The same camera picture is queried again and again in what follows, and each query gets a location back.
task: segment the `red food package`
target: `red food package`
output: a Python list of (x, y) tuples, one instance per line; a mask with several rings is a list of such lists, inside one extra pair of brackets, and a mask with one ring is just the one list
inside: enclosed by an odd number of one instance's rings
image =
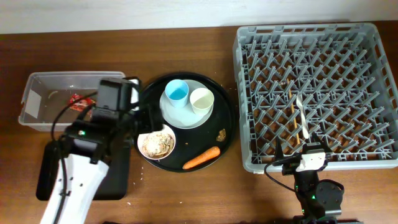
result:
[[(72, 97), (70, 98), (69, 103), (73, 103), (75, 100), (78, 100), (78, 99), (80, 99), (80, 98), (82, 98), (82, 97), (83, 97), (82, 95), (79, 95), (79, 94), (76, 94), (76, 93), (75, 93), (75, 94), (73, 94)], [(94, 100), (92, 100), (92, 99), (90, 99), (90, 98), (87, 98), (87, 99), (84, 99), (84, 100), (81, 100), (81, 101), (75, 103), (74, 105), (72, 105), (72, 106), (70, 107), (70, 109), (72, 109), (72, 110), (77, 110), (77, 111), (79, 111), (79, 112), (82, 112), (83, 109), (86, 108), (86, 106), (88, 106), (88, 105), (90, 105), (90, 104), (93, 104), (93, 103), (95, 103)]]

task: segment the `gray dish rack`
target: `gray dish rack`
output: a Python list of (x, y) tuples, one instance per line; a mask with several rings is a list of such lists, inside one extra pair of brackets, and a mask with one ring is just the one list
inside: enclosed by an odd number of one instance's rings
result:
[(286, 156), (302, 150), (299, 92), (310, 134), (333, 151), (326, 170), (398, 166), (398, 92), (375, 25), (240, 27), (233, 55), (247, 171), (264, 173), (276, 136)]

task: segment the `round black tray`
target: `round black tray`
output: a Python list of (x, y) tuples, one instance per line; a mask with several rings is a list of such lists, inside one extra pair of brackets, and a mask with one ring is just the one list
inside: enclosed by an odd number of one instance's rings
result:
[[(140, 95), (140, 101), (159, 103), (160, 96), (163, 94), (166, 84), (174, 79), (196, 80), (204, 84), (213, 92), (215, 97), (213, 112), (205, 123), (193, 129), (179, 129), (165, 121), (165, 124), (175, 133), (176, 145), (173, 152), (165, 159), (159, 161), (148, 159), (144, 156), (143, 158), (152, 165), (164, 170), (192, 172), (214, 163), (226, 152), (235, 135), (235, 112), (229, 95), (225, 92), (223, 87), (208, 77), (190, 72), (173, 73), (159, 78), (144, 88), (144, 91)], [(222, 129), (226, 131), (226, 139), (223, 142), (218, 142), (216, 138), (218, 132)], [(186, 162), (199, 156), (213, 146), (218, 146), (220, 148), (220, 156), (191, 169), (182, 169)]]

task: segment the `gray storage bin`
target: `gray storage bin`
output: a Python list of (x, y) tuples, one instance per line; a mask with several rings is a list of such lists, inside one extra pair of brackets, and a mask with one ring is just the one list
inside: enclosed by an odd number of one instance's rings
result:
[(274, 157), (276, 136), (286, 156), (302, 150), (303, 141), (297, 144), (295, 138), (300, 133), (303, 139), (298, 92), (310, 133), (333, 150), (327, 170), (398, 166), (398, 92), (376, 26), (240, 27), (233, 55), (247, 171), (264, 173)]
[[(72, 94), (87, 95), (98, 89), (102, 78), (124, 78), (122, 72), (36, 72), (29, 76), (18, 122), (38, 131), (50, 131), (59, 112)], [(55, 126), (63, 131), (76, 119), (78, 111), (68, 110)]]

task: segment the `orange carrot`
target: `orange carrot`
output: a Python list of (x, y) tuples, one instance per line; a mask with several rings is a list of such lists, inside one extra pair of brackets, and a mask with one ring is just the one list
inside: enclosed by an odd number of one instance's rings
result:
[(195, 167), (199, 164), (202, 164), (214, 157), (217, 157), (220, 154), (220, 149), (217, 146), (211, 147), (206, 150), (206, 152), (200, 154), (198, 157), (188, 161), (184, 166), (182, 167), (183, 169), (190, 169), (192, 167)]

